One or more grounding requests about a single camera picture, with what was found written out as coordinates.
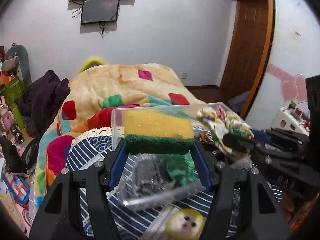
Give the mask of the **floral patterned cloth pouch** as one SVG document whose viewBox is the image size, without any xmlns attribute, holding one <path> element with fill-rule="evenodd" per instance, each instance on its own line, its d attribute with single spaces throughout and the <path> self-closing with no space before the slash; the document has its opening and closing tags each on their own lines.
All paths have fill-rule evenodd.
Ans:
<svg viewBox="0 0 320 240">
<path fill-rule="evenodd" d="M 247 139 L 253 139 L 251 127 L 233 111 L 225 111 L 221 106 L 215 108 L 205 106 L 197 110 L 196 118 L 208 127 L 215 146 L 225 155 L 236 156 L 236 150 L 225 145 L 223 137 L 228 133 L 235 133 Z"/>
</svg>

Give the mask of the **yellow green sponge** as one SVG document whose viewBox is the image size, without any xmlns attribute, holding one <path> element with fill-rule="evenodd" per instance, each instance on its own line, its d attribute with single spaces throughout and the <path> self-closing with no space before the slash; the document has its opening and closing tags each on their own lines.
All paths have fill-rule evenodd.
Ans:
<svg viewBox="0 0 320 240">
<path fill-rule="evenodd" d="M 187 154 L 195 139 L 190 121 L 158 111 L 129 110 L 124 115 L 129 154 Z"/>
</svg>

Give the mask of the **yellow plush doll head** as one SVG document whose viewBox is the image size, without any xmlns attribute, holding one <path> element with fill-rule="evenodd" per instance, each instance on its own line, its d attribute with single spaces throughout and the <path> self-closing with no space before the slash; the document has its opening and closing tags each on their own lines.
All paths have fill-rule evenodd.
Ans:
<svg viewBox="0 0 320 240">
<path fill-rule="evenodd" d="M 181 209 L 169 216 L 165 231 L 172 239 L 199 239 L 205 222 L 199 211 Z"/>
</svg>

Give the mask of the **navy white patterned tablecloth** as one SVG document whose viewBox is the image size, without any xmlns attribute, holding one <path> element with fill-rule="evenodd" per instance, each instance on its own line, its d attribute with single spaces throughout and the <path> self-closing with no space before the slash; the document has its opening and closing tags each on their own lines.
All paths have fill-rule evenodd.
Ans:
<svg viewBox="0 0 320 240">
<path fill-rule="evenodd" d="M 89 168 L 112 151 L 110 128 L 93 129 L 75 138 L 66 158 L 72 171 Z M 207 217 L 214 193 L 201 185 L 199 176 L 187 185 L 147 196 L 134 194 L 134 172 L 139 164 L 154 161 L 155 156 L 129 155 L 118 186 L 106 194 L 110 210 L 122 239 L 166 239 L 164 221 L 180 209 L 194 209 Z"/>
</svg>

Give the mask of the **clear plastic storage box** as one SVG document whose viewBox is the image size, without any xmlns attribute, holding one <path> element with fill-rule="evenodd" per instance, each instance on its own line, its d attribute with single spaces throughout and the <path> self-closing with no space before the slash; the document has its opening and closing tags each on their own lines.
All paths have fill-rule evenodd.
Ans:
<svg viewBox="0 0 320 240">
<path fill-rule="evenodd" d="M 196 118 L 199 108 L 221 106 L 225 111 L 232 111 L 222 102 L 199 105 L 156 106 L 146 107 L 161 113 L 170 114 L 190 121 L 194 135 L 201 137 L 201 133 L 208 135 L 209 142 L 213 142 L 210 130 Z M 143 110 L 137 108 L 115 109 L 112 111 L 112 150 L 124 138 L 124 115 L 129 110 Z M 171 180 L 163 164 L 164 154 L 134 154 L 129 155 L 124 171 L 116 187 L 117 198 L 120 205 L 132 211 L 151 209 L 164 206 L 183 199 L 191 199 L 195 194 L 206 191 L 202 186 L 195 168 L 195 180 L 184 186 L 177 186 Z"/>
</svg>

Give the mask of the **brown wooden door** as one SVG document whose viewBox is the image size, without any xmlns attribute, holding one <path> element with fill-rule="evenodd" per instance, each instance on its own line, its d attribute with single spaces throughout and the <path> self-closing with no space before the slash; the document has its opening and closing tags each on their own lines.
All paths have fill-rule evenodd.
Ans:
<svg viewBox="0 0 320 240">
<path fill-rule="evenodd" d="M 223 102 L 248 93 L 240 109 L 242 118 L 248 115 L 265 74 L 274 21 L 274 0 L 236 0 L 231 46 L 220 90 Z"/>
</svg>

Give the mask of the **colourful fleece blanket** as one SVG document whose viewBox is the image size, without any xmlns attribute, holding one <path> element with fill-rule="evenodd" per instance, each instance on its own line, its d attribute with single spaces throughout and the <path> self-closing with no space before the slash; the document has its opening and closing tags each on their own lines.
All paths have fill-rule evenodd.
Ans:
<svg viewBox="0 0 320 240">
<path fill-rule="evenodd" d="M 57 142 L 111 124 L 111 110 L 123 106 L 195 105 L 203 102 L 187 90 L 169 67 L 157 64 L 108 64 L 89 68 L 71 79 L 53 123 L 39 144 L 34 199 L 40 207 L 58 174 Z"/>
</svg>

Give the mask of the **white wardrobe with hearts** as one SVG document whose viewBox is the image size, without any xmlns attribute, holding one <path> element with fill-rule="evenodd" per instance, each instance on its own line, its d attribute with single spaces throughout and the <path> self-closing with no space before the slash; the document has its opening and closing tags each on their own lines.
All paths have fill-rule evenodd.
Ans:
<svg viewBox="0 0 320 240">
<path fill-rule="evenodd" d="M 319 21 L 305 0 L 275 0 L 273 43 L 266 72 L 246 122 L 271 126 L 281 107 L 295 102 L 309 113 L 305 79 L 319 75 Z"/>
</svg>

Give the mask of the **dark purple garment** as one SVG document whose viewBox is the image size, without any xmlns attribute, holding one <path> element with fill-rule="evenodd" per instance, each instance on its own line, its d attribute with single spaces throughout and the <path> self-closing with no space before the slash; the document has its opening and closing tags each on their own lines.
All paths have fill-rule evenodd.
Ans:
<svg viewBox="0 0 320 240">
<path fill-rule="evenodd" d="M 41 137 L 53 123 L 71 91 L 68 84 L 67 78 L 60 79 L 53 70 L 48 70 L 22 92 L 17 106 L 30 134 Z"/>
</svg>

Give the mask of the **yellow fluffy object behind blanket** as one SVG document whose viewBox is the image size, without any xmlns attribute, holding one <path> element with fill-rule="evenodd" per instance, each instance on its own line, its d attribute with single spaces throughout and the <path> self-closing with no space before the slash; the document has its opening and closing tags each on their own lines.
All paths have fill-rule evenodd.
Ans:
<svg viewBox="0 0 320 240">
<path fill-rule="evenodd" d="M 106 64 L 107 64 L 107 62 L 104 59 L 102 59 L 102 58 L 100 58 L 98 56 L 89 57 L 88 59 L 86 59 L 83 62 L 83 64 L 79 68 L 78 74 L 88 70 L 89 68 L 92 68 L 92 67 L 95 67 L 95 66 L 103 66 L 103 65 L 106 65 Z"/>
</svg>

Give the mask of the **pink rabbit toy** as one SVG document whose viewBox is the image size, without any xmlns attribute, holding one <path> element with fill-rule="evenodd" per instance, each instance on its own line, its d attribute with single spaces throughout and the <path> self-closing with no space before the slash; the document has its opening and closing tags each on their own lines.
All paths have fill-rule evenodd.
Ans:
<svg viewBox="0 0 320 240">
<path fill-rule="evenodd" d="M 16 119 L 5 102 L 5 98 L 1 96 L 1 125 L 5 132 L 10 132 L 11 126 L 16 125 Z"/>
</svg>

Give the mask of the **green cardboard box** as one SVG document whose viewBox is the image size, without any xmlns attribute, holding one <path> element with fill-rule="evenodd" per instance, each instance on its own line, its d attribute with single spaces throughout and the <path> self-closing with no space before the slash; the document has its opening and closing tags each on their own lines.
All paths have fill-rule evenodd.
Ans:
<svg viewBox="0 0 320 240">
<path fill-rule="evenodd" d="M 18 109 L 17 102 L 22 95 L 24 86 L 19 78 L 13 76 L 1 76 L 1 96 L 5 98 L 5 102 L 16 119 L 16 125 L 19 129 L 24 128 L 23 118 Z"/>
</svg>

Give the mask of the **grey green plush toy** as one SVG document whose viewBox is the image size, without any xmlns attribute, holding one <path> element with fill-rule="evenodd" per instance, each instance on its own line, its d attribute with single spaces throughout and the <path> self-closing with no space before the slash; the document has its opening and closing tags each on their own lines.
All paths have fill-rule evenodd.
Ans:
<svg viewBox="0 0 320 240">
<path fill-rule="evenodd" d="M 15 45 L 4 55 L 1 70 L 9 75 L 17 75 L 24 87 L 31 85 L 29 56 L 22 45 Z"/>
</svg>

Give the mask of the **small dark wall monitor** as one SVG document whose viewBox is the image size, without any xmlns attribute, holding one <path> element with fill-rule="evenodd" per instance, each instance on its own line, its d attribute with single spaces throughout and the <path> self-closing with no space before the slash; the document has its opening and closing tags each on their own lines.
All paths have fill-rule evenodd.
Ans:
<svg viewBox="0 0 320 240">
<path fill-rule="evenodd" d="M 84 0 L 81 24 L 116 22 L 120 0 Z"/>
</svg>

